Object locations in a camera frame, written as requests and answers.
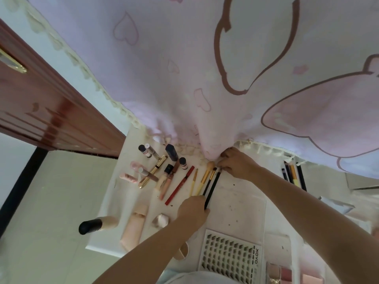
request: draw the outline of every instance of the person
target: person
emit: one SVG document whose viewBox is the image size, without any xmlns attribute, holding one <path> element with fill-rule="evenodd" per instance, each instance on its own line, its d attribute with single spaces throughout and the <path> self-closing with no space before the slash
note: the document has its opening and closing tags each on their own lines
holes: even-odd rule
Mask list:
<svg viewBox="0 0 379 284">
<path fill-rule="evenodd" d="M 255 184 L 282 212 L 294 229 L 324 259 L 342 284 L 378 283 L 379 242 L 347 217 L 306 191 L 260 167 L 232 147 L 218 166 Z M 205 222 L 204 196 L 183 201 L 177 218 L 139 244 L 105 271 L 94 284 L 156 283 L 168 262 Z M 167 283 L 234 283 L 211 272 L 179 274 Z"/>
</svg>

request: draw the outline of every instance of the door handle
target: door handle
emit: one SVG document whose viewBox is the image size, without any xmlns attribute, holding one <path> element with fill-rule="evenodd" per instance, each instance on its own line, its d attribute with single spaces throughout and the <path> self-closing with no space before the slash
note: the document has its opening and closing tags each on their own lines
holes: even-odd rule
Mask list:
<svg viewBox="0 0 379 284">
<path fill-rule="evenodd" d="M 22 74 L 25 74 L 28 71 L 26 67 L 21 65 L 13 57 L 11 57 L 6 52 L 4 52 L 1 48 L 0 48 L 0 61 L 5 63 L 8 67 L 12 68 L 13 70 L 16 70 Z"/>
</svg>

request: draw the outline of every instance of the red pen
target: red pen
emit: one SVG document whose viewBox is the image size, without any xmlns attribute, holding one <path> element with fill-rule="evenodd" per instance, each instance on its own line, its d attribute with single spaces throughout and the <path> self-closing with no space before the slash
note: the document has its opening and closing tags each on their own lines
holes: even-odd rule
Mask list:
<svg viewBox="0 0 379 284">
<path fill-rule="evenodd" d="M 175 194 L 178 193 L 179 189 L 182 188 L 183 184 L 186 182 L 187 178 L 191 175 L 191 173 L 192 173 L 192 171 L 193 171 L 194 168 L 195 168 L 194 166 L 191 166 L 191 168 L 187 172 L 187 175 L 182 179 L 182 181 L 179 183 L 179 185 L 175 188 L 175 190 L 170 195 L 170 197 L 168 198 L 168 200 L 166 200 L 166 202 L 164 203 L 165 205 L 169 205 L 170 204 L 171 200 L 173 200 Z"/>
</svg>

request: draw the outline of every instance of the clothing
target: clothing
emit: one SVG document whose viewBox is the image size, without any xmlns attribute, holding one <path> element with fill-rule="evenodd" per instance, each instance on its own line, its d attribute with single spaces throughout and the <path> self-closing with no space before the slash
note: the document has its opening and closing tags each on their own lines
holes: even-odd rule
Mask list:
<svg viewBox="0 0 379 284">
<path fill-rule="evenodd" d="M 165 284 L 235 284 L 236 282 L 213 272 L 197 271 L 191 273 L 179 273 Z"/>
</svg>

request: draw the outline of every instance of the brown wooden door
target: brown wooden door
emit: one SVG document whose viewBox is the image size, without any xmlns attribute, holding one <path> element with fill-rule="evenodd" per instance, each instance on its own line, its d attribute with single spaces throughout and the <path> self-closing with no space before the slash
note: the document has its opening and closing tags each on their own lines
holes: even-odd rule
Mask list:
<svg viewBox="0 0 379 284">
<path fill-rule="evenodd" d="M 27 69 L 0 62 L 1 132 L 47 149 L 119 156 L 125 135 L 2 20 L 0 48 Z"/>
</svg>

